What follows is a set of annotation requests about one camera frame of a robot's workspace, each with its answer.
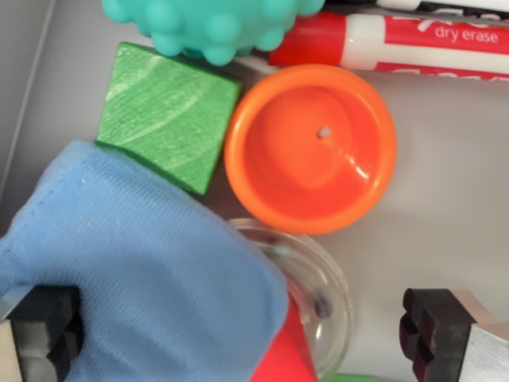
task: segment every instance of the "blue fabric glove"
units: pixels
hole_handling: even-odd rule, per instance
[[[284,277],[240,234],[123,154],[74,142],[0,240],[0,294],[77,285],[70,382],[244,382],[286,317]]]

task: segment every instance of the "orange plastic cup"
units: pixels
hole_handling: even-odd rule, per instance
[[[265,78],[243,98],[224,160],[231,187],[255,217],[321,234],[377,203],[395,155],[394,124],[374,88],[341,68],[302,65]]]

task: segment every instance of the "white marker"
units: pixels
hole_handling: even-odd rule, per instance
[[[457,6],[460,8],[473,8],[479,10],[494,10],[497,12],[509,13],[508,0],[440,0],[439,2],[428,2],[422,0],[377,0],[376,5],[393,10],[416,10],[426,3],[433,4],[437,8]]]
[[[509,82],[509,28],[322,12],[313,18],[299,18],[281,47],[272,52],[270,63],[334,64]]]

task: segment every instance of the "petri dish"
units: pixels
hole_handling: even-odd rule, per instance
[[[308,236],[295,236],[254,219],[229,224],[255,243],[283,272],[301,315],[321,382],[337,373],[352,333],[353,309],[342,270],[331,255]]]

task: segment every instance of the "green object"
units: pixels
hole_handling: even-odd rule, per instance
[[[372,376],[349,376],[348,374],[338,374],[329,382],[378,382]]]
[[[97,143],[203,195],[239,91],[234,80],[121,43]]]

